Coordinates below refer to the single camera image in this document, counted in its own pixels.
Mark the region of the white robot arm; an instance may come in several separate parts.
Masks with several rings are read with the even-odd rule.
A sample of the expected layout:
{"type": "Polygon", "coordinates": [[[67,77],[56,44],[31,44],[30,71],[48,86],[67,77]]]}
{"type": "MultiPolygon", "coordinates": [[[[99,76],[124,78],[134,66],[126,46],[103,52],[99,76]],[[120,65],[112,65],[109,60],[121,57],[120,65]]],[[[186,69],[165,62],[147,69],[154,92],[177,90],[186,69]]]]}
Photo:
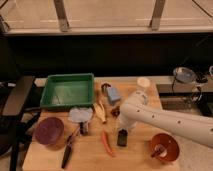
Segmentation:
{"type": "Polygon", "coordinates": [[[120,105],[118,129],[131,131],[137,122],[144,122],[213,148],[213,118],[157,109],[147,103],[145,92],[131,93],[120,105]]]}

